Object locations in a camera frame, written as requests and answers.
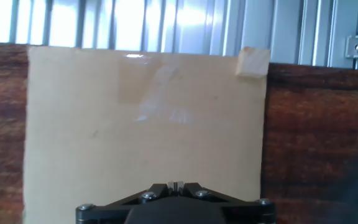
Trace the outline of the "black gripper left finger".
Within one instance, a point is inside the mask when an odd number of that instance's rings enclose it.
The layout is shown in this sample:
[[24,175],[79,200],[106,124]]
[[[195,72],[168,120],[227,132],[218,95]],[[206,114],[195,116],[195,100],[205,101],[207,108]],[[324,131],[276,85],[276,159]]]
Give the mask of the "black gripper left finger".
[[130,211],[137,205],[173,196],[176,183],[153,184],[149,189],[120,199],[116,202],[97,206],[93,203],[79,205],[75,210],[76,224],[125,223]]

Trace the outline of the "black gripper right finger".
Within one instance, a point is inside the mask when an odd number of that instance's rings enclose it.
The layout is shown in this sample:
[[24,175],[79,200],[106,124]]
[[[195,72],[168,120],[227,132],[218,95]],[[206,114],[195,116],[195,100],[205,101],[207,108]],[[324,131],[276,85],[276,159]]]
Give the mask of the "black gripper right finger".
[[202,187],[196,182],[176,182],[176,195],[216,205],[222,211],[226,223],[275,223],[275,204],[267,198],[244,201]]

